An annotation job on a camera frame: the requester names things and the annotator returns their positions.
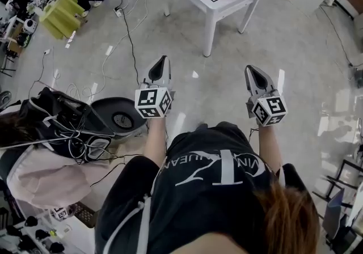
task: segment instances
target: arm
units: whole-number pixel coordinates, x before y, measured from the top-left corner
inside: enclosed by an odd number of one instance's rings
[[[276,173],[282,166],[280,149],[278,148],[273,126],[259,125],[260,157]]]
[[[149,135],[143,155],[161,167],[166,156],[165,118],[150,119]]]

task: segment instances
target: drawstring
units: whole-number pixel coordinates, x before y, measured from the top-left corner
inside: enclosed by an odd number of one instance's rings
[[[140,232],[138,233],[136,254],[146,254],[147,243],[149,241],[151,197],[145,195],[143,199],[145,200],[145,203],[142,210],[142,218],[140,224]]]
[[[103,248],[103,254],[108,254],[109,253],[109,249],[111,247],[111,244],[113,242],[113,240],[115,239],[117,233],[120,231],[120,229],[126,224],[126,222],[128,220],[130,220],[132,218],[132,216],[136,215],[139,211],[141,211],[144,207],[144,203],[143,202],[138,202],[138,206],[136,209],[133,209],[127,216],[126,218],[118,225],[118,227],[115,229],[115,231],[112,233],[111,237],[109,237],[106,245]]]
[[[280,175],[278,176],[278,182],[282,187],[286,186],[284,168],[280,167]]]

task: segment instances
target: chair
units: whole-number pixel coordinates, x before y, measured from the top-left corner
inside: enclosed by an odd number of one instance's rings
[[[327,244],[336,254],[343,254],[351,246],[357,234],[351,227],[346,227],[347,215],[340,218],[344,188],[339,190],[328,202],[322,227],[326,231]]]
[[[325,201],[329,201],[330,200],[330,195],[331,195],[334,187],[337,187],[339,189],[341,188],[337,184],[341,184],[341,185],[343,185],[345,187],[357,190],[358,187],[356,187],[355,185],[351,185],[351,184],[345,183],[345,182],[340,180],[341,173],[343,172],[343,169],[344,169],[345,166],[352,167],[353,169],[363,173],[363,168],[361,166],[358,166],[358,165],[354,164],[353,162],[350,162],[350,161],[344,159],[341,166],[340,166],[340,168],[339,168],[339,170],[338,170],[338,173],[337,173],[336,177],[326,176],[326,180],[330,183],[327,194],[325,196],[322,196],[321,194],[318,194],[318,193],[316,193],[314,191],[313,191],[313,194],[315,194],[316,196],[322,198]],[[349,204],[342,203],[342,205],[343,206],[348,205],[346,208],[350,208],[350,209],[352,208],[352,205],[349,205]]]
[[[7,65],[8,61],[13,62],[13,63],[14,63],[14,61],[11,59],[11,56],[9,55],[8,52],[4,52],[2,50],[2,47],[0,47],[0,50],[1,50],[0,58],[2,58],[2,62],[0,64],[0,73],[2,73],[4,75],[8,75],[10,78],[12,78],[12,75],[10,75],[8,73],[5,73],[4,71],[16,71],[16,70],[13,70],[13,69],[7,69],[6,68],[6,65]]]
[[[325,209],[323,228],[327,232],[328,240],[333,240],[340,227],[340,213],[344,197],[344,188],[331,198]]]

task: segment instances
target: brown hair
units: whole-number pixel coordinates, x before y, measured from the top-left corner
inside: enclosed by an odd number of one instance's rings
[[[9,146],[37,139],[35,125],[21,118],[18,112],[0,115],[0,146]]]
[[[318,213],[308,192],[283,188],[255,194],[265,211],[268,254],[315,254],[320,234]]]

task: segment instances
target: white cable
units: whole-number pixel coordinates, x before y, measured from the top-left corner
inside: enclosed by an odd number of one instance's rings
[[[134,6],[131,8],[131,10],[129,11],[129,12],[127,12],[125,15],[122,15],[121,17],[125,17],[125,16],[127,16],[127,15],[129,15],[132,11],[133,11],[133,9],[135,8],[135,6],[136,6],[136,4],[137,4],[137,2],[138,2],[139,0],[136,0],[135,1],[135,3],[134,3]],[[126,6],[125,7],[123,7],[123,9],[125,9],[125,8],[127,8],[128,6],[129,6],[129,2],[130,2],[130,0],[128,0],[128,3],[126,4]],[[136,28],[138,28],[139,27],[139,25],[147,18],[147,15],[148,15],[148,10],[147,10],[147,5],[146,5],[146,0],[144,0],[144,5],[145,5],[145,10],[146,10],[146,15],[144,16],[144,18],[142,18],[141,19],[141,21],[130,31],[130,33],[131,32],[133,32]],[[105,63],[106,63],[106,61],[107,61],[107,59],[110,57],[110,55],[116,50],[116,48],[120,45],[120,43],[121,43],[121,41],[125,38],[125,37],[127,37],[129,34],[127,33],[126,35],[124,35],[120,40],[119,40],[119,42],[113,47],[113,49],[110,51],[110,53],[109,53],[109,55],[107,55],[106,56],[106,58],[104,59],[104,61],[103,61],[103,63],[102,63],[102,74],[103,74],[103,86],[102,86],[102,88],[98,91],[98,92],[95,92],[95,93],[92,93],[92,89],[90,88],[90,87],[85,87],[85,88],[83,88],[83,90],[82,90],[82,96],[83,97],[86,97],[86,98],[90,98],[90,97],[92,97],[92,96],[94,96],[94,95],[96,95],[96,94],[98,94],[98,93],[100,93],[100,92],[102,92],[103,90],[104,90],[104,88],[106,87],[106,75],[105,75],[105,72],[104,72],[104,65],[105,65]],[[52,48],[52,50],[53,50],[53,78],[56,80],[56,85],[58,85],[57,84],[57,80],[58,79],[60,79],[61,78],[61,73],[58,73],[57,75],[55,75],[55,73],[54,73],[54,47]],[[90,94],[89,95],[86,95],[85,94],[85,91],[86,90],[90,90]],[[77,88],[77,86],[74,84],[74,83],[71,83],[71,84],[69,84],[69,86],[68,86],[68,88],[67,88],[67,90],[66,90],[66,92],[65,92],[65,94],[67,94],[67,95],[69,95],[71,98],[75,98],[76,97],[76,95],[78,95],[78,99],[79,100],[81,100],[81,96],[80,96],[80,94],[79,94],[79,91],[78,91],[78,88]]]
[[[54,74],[54,47],[52,46],[52,65],[53,65],[53,78],[56,80],[55,84],[58,87],[57,80],[61,78],[61,73]]]
[[[134,6],[131,8],[131,10],[130,10],[129,12],[127,12],[125,15],[122,15],[122,17],[125,17],[125,16],[129,15],[129,14],[132,12],[132,10],[134,10],[134,8],[135,8],[135,6],[136,6],[136,3],[137,3],[138,1],[139,1],[139,0],[136,0],[136,2],[134,3]],[[124,10],[124,9],[126,9],[126,8],[129,6],[129,2],[130,2],[130,0],[128,0],[128,1],[127,1],[126,6],[122,7],[122,9],[123,9],[123,10]]]
[[[69,84],[69,86],[68,86],[68,88],[67,88],[67,90],[66,90],[66,94],[67,94],[68,96],[70,96],[71,98],[73,98],[73,99],[75,99],[75,95],[76,95],[76,94],[78,94],[78,100],[81,100],[81,96],[79,95],[79,91],[78,91],[78,88],[77,88],[77,86],[75,85],[75,83],[71,83],[71,84]]]
[[[147,6],[146,6],[146,0],[145,0],[145,9],[146,9],[146,15],[145,15],[145,17],[144,18],[142,18],[142,20],[135,26],[135,28],[134,29],[132,29],[131,31],[130,31],[130,33],[131,32],[133,32],[136,28],[138,28],[138,26],[146,19],[146,17],[147,17],[147,14],[148,14],[148,11],[147,11]],[[106,61],[107,61],[107,59],[110,57],[110,55],[115,51],[115,49],[119,46],[119,44],[121,43],[121,41],[125,38],[125,37],[127,37],[129,34],[127,33],[125,36],[123,36],[120,40],[119,40],[119,42],[116,44],[116,46],[111,50],[111,52],[110,52],[110,54],[109,55],[107,55],[106,56],[106,58],[104,59],[104,61],[103,61],[103,64],[102,64],[102,74],[103,74],[103,81],[104,81],[104,84],[103,84],[103,86],[102,86],[102,88],[98,91],[98,92],[95,92],[95,93],[92,93],[92,90],[91,90],[91,88],[89,88],[89,87],[85,87],[83,90],[82,90],[82,96],[84,96],[84,97],[86,97],[86,98],[89,98],[89,97],[92,97],[92,96],[94,96],[94,95],[96,95],[96,94],[98,94],[98,93],[100,93],[100,92],[102,92],[103,91],[103,89],[105,88],[105,86],[106,86],[106,75],[105,75],[105,73],[104,73],[104,65],[105,65],[105,63],[106,63]],[[91,91],[91,94],[90,95],[85,95],[85,90],[90,90]]]

